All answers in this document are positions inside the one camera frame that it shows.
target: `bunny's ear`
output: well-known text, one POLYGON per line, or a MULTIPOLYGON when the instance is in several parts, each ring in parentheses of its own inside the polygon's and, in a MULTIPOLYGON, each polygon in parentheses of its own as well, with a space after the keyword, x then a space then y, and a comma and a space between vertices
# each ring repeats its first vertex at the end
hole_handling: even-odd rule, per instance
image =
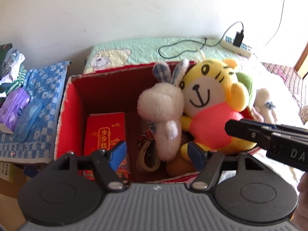
POLYGON ((179 62, 179 64, 175 67, 171 79, 171 84, 174 86, 179 86, 181 80, 183 79, 187 69, 189 66, 189 60, 183 59, 182 61, 179 62))
POLYGON ((171 82, 169 65, 165 62, 158 62, 153 67, 153 74, 159 82, 171 82))

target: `purple tissue pack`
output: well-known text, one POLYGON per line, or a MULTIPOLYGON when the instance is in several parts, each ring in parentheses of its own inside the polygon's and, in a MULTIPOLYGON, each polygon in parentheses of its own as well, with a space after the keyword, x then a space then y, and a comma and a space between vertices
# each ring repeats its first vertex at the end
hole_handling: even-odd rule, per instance
POLYGON ((0 108, 0 131, 13 134, 17 120, 30 102, 30 96, 23 89, 11 91, 0 108))

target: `white bunny plush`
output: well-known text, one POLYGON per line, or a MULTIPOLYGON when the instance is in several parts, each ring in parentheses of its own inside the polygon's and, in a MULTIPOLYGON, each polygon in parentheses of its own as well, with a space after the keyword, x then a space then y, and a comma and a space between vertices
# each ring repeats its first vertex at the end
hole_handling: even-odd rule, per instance
POLYGON ((153 74, 159 83, 139 96, 138 114, 150 122, 157 154, 162 161, 173 160, 180 148, 184 95, 179 84, 188 66, 186 59, 179 62, 171 77, 167 63, 156 63, 153 74))

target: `blue checkered towel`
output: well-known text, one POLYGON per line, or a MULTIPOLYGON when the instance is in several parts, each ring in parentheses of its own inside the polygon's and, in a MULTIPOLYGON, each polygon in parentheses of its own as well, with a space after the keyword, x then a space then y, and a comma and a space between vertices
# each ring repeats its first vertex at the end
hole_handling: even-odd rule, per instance
POLYGON ((31 99, 43 101, 43 108, 23 143, 13 135, 0 133, 0 161, 16 163, 49 163, 54 146, 67 67, 61 62, 42 69, 30 70, 23 83, 31 99))

